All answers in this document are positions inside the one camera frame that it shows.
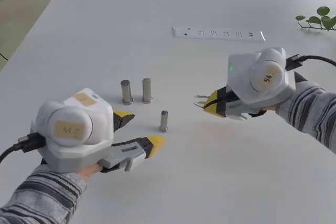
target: power strip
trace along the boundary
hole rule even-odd
[[[263,32],[253,30],[235,30],[229,28],[174,27],[174,37],[192,39],[225,39],[236,41],[264,42]]]

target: gray floor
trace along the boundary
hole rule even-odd
[[[50,0],[0,0],[0,53],[10,59]],[[7,63],[0,57],[0,70]]]

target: round knob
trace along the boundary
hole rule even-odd
[[[276,89],[283,82],[284,71],[275,61],[264,61],[250,69],[250,84],[258,92]]]
[[[64,147],[78,146],[90,137],[92,120],[89,114],[80,108],[65,107],[55,111],[48,122],[48,135]]]

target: human hand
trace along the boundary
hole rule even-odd
[[[103,167],[99,164],[90,165],[83,170],[77,172],[77,174],[84,180],[87,181],[95,173],[99,173]]]
[[[262,110],[274,110],[274,111],[276,111],[278,106],[279,106],[279,104],[275,104],[275,105],[272,105],[272,106],[262,108]]]

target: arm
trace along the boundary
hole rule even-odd
[[[296,73],[296,93],[275,108],[298,131],[307,133],[336,153],[336,94]]]
[[[78,173],[57,174],[41,165],[0,208],[0,224],[64,224],[74,214],[85,180],[101,170],[90,166]]]

